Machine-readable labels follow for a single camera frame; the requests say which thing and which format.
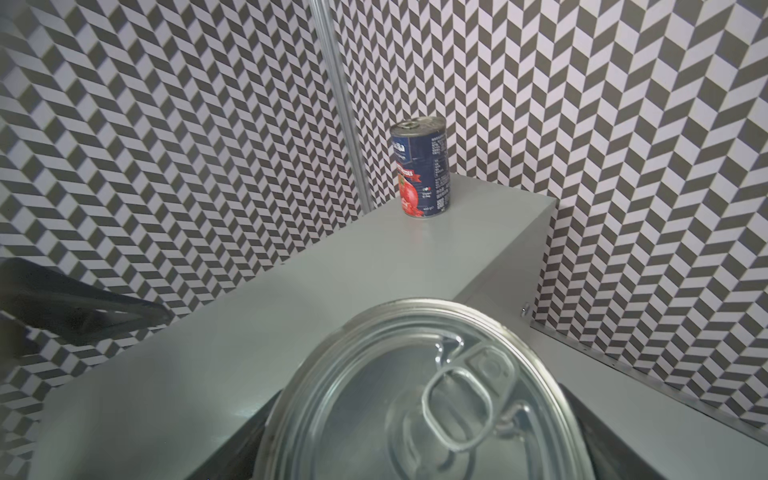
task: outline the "can lid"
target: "can lid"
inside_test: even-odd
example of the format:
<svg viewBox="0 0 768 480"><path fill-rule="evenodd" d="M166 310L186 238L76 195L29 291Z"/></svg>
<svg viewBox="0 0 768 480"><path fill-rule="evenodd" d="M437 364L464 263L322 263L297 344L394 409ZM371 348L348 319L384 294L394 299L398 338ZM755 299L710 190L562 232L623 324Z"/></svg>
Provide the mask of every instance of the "can lid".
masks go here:
<svg viewBox="0 0 768 480"><path fill-rule="evenodd" d="M443 117L416 117L396 123L390 128L394 137L422 137L445 130Z"/></svg>
<svg viewBox="0 0 768 480"><path fill-rule="evenodd" d="M304 361L254 478L594 480L558 384L501 324L444 300L358 315Z"/></svg>

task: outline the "gray tabletop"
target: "gray tabletop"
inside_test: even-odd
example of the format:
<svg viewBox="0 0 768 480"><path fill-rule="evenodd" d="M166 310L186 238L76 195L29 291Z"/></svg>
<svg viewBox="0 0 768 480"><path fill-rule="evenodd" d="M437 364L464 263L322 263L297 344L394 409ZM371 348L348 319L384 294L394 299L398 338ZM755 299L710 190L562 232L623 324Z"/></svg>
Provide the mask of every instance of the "gray tabletop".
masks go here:
<svg viewBox="0 0 768 480"><path fill-rule="evenodd" d="M399 199L45 400L31 480L186 478L328 333L390 300L451 300L554 200L453 175L422 220Z"/></svg>

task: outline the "metal strip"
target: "metal strip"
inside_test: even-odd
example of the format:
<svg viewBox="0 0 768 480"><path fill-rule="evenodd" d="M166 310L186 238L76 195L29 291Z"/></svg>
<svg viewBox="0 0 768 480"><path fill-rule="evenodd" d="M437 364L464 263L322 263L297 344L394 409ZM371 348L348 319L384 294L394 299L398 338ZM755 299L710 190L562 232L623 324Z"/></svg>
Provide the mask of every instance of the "metal strip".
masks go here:
<svg viewBox="0 0 768 480"><path fill-rule="evenodd" d="M347 90L348 84L344 74L341 49L336 41L336 32L333 28L333 17L331 16L328 1L332 0L310 0L310 11L315 18L317 37L320 39L320 47L323 50L323 57L326 59L328 78L331 80L331 92L336 99L342 134L346 142L346 149L349 152L349 162L355 175L362 212L367 214L373 210L373 200L368 184L366 166L362 161L359 137L354 122L355 115Z"/></svg>
<svg viewBox="0 0 768 480"><path fill-rule="evenodd" d="M582 352L592 357L598 362L603 363L607 366L610 366L612 369L616 369L619 372L622 372L623 374L632 377L638 382L642 382L643 384L651 387L657 392L663 393L664 395L670 397L672 400L677 400L683 405L687 405L692 409L697 410L698 412L701 412L704 415L714 420L717 420L723 425L729 426L732 429L737 430L738 432L741 432L744 435L751 437L752 439L755 439L760 443L763 443L764 445L768 445L768 432L764 432L763 430L758 429L757 427L753 427L752 425L744 422L743 420L740 420L736 417L728 415L725 412L721 412L720 410L714 408L713 406L710 406L692 396L688 396L682 393L680 390L677 390L667 385L666 383L662 382L659 379L655 379L651 376L645 375L639 370L633 369L631 366L627 365L626 363L619 362L618 360L612 359L610 356L605 355L604 353L593 350L588 346L582 343L579 343L577 340L572 339L569 336L563 335L557 330L543 326L534 320L531 321L531 328L536 329L539 332L544 333L546 336L550 336L559 342L563 342L565 345L570 346L572 349L576 349L579 352Z"/></svg>

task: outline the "black and white pattern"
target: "black and white pattern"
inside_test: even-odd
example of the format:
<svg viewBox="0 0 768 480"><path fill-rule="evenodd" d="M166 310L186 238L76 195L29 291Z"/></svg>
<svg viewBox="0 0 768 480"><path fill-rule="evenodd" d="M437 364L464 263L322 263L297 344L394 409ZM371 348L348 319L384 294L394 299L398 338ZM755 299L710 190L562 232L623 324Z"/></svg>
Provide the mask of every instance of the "black and white pattern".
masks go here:
<svg viewBox="0 0 768 480"><path fill-rule="evenodd" d="M558 198L536 320L768 430L768 3L336 0L377 203L387 127Z"/></svg>
<svg viewBox="0 0 768 480"><path fill-rule="evenodd" d="M0 256L183 316L358 216L304 2L3 9ZM40 355L0 387L18 455L0 467L31 455L51 388L150 334L73 347L33 331Z"/></svg>

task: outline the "chevron pattern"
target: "chevron pattern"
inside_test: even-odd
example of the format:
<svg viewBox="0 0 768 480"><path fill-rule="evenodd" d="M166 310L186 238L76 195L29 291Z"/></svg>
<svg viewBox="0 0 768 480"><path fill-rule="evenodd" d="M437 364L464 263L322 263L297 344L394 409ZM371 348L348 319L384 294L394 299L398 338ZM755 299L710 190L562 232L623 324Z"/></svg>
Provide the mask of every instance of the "chevron pattern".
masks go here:
<svg viewBox="0 0 768 480"><path fill-rule="evenodd" d="M0 244L183 316L355 219L308 5L29 0L0 18ZM33 331L0 390L25 471L45 394L151 334Z"/></svg>
<svg viewBox="0 0 768 480"><path fill-rule="evenodd" d="M768 4L336 2L376 201L387 127L559 199L536 321L768 430Z"/></svg>

